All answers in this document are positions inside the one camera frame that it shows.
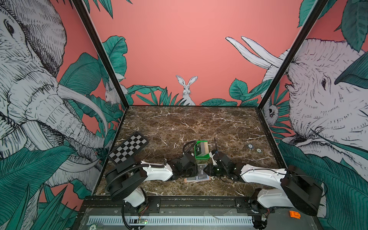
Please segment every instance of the marble tabletop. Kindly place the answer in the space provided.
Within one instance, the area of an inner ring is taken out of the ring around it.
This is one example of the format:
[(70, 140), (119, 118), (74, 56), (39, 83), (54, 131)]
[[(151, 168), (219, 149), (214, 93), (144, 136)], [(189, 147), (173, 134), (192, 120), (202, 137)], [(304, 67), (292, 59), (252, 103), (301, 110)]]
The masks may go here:
[[(233, 162), (277, 168), (254, 108), (131, 106), (115, 146), (135, 131), (149, 140), (149, 144), (136, 155), (146, 162), (162, 163), (164, 159), (178, 158), (182, 156), (183, 145), (194, 139), (207, 140), (212, 150), (216, 137), (218, 150), (227, 154)], [(106, 195), (104, 175), (113, 168), (114, 164), (107, 162), (95, 195)], [(257, 183), (233, 182), (224, 177), (213, 177), (210, 181), (197, 183), (185, 183), (183, 179), (146, 181), (141, 187), (147, 195), (166, 196), (250, 196), (256, 188), (270, 188)]]

